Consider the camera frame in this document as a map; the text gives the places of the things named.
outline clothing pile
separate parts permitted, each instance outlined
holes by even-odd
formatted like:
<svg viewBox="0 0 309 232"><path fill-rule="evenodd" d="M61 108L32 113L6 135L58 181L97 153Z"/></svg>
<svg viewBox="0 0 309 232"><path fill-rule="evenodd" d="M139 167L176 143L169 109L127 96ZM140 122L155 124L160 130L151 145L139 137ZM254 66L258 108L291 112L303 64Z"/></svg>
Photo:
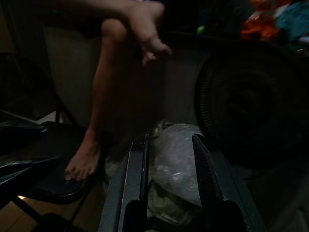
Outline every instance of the clothing pile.
<svg viewBox="0 0 309 232"><path fill-rule="evenodd" d="M297 41L309 35L309 2L307 0L251 0L256 11L245 22L244 39L275 40L283 37Z"/></svg>

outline green object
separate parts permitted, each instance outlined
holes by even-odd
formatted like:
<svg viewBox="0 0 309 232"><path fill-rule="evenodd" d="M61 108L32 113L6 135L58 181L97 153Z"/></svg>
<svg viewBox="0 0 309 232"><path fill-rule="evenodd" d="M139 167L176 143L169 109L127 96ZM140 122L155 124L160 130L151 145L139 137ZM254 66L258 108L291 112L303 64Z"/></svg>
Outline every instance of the green object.
<svg viewBox="0 0 309 232"><path fill-rule="evenodd" d="M201 35L201 34L203 34L204 33L204 30L205 30L205 26L199 26L198 28L197 28L197 34L198 35Z"/></svg>

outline black object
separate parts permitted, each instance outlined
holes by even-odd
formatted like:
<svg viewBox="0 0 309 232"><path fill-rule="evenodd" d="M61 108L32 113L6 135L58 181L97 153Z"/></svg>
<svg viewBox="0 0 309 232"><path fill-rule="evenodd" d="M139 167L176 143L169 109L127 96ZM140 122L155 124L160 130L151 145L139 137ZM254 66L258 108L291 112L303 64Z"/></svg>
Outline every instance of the black object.
<svg viewBox="0 0 309 232"><path fill-rule="evenodd" d="M210 152L202 136L193 135L192 142L205 231L266 232L246 184L223 154Z"/></svg>
<svg viewBox="0 0 309 232"><path fill-rule="evenodd" d="M109 183L99 232L144 232L148 197L147 135L132 143Z"/></svg>
<svg viewBox="0 0 309 232"><path fill-rule="evenodd" d="M266 168L303 149L308 139L308 82L293 60L259 46L218 53L201 69L199 124L231 162Z"/></svg>

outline blue cloth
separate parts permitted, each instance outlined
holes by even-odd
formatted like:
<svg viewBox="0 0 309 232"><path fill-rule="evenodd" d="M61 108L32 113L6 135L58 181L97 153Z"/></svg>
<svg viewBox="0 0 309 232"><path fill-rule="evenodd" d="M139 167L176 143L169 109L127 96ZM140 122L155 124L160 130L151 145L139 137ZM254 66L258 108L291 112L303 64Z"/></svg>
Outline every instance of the blue cloth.
<svg viewBox="0 0 309 232"><path fill-rule="evenodd" d="M288 6L277 20L277 27L287 32L293 41L309 33L309 3L297 2Z"/></svg>

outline orange cloth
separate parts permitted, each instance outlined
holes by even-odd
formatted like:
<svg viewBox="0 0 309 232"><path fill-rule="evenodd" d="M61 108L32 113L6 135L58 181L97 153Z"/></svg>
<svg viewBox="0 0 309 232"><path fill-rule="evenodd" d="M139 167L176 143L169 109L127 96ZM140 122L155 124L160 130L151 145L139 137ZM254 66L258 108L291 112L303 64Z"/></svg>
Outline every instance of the orange cloth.
<svg viewBox="0 0 309 232"><path fill-rule="evenodd" d="M258 16L248 19L240 32L245 38L250 35L259 36L263 40L274 38L279 30L274 19L275 10L281 6L289 4L291 0L276 0L276 5L272 6L268 0L251 0L255 9L261 12Z"/></svg>

